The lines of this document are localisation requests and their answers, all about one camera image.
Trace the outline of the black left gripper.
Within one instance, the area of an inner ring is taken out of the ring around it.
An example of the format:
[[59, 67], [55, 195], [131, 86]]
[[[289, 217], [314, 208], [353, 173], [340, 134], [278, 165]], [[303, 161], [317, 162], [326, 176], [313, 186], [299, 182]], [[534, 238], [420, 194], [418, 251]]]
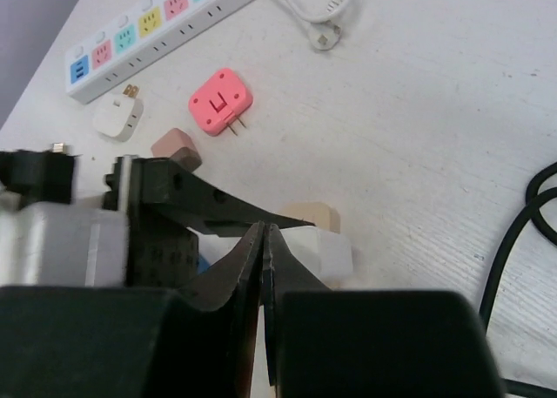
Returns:
[[104, 176], [103, 208], [128, 219], [127, 287], [179, 288], [198, 274], [198, 236], [241, 237], [254, 224], [308, 221], [268, 212], [207, 183], [171, 159], [122, 156]]

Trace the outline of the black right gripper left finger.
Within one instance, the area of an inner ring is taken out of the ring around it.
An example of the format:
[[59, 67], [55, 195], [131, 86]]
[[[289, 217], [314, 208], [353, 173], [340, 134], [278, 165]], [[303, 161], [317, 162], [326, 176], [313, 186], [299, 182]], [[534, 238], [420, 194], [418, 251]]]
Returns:
[[263, 224], [179, 289], [4, 287], [4, 397], [246, 397]]

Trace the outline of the beige red power strip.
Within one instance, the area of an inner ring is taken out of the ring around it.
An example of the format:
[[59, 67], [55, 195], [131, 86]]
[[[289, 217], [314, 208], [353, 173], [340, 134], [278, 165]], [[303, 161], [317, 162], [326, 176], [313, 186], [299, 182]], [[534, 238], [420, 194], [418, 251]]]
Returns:
[[313, 223], [316, 227], [332, 233], [341, 232], [339, 212], [324, 202], [291, 203], [282, 207], [278, 214]]

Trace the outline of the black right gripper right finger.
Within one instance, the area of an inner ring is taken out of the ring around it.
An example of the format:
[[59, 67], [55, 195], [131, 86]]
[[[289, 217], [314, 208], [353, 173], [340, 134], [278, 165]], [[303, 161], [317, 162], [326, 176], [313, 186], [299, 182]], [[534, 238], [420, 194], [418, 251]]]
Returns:
[[268, 226], [262, 301], [279, 397], [501, 397], [478, 315], [447, 290], [332, 290]]

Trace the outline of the white usb charger plug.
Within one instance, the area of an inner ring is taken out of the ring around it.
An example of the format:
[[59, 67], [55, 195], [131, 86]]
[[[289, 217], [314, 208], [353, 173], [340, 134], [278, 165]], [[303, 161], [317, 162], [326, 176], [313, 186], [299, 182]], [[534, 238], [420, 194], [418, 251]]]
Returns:
[[[280, 232], [299, 262], [329, 287], [340, 287], [353, 274], [352, 245], [346, 236], [316, 226]], [[238, 242], [239, 237], [198, 234], [199, 253], [209, 266], [228, 254]]]

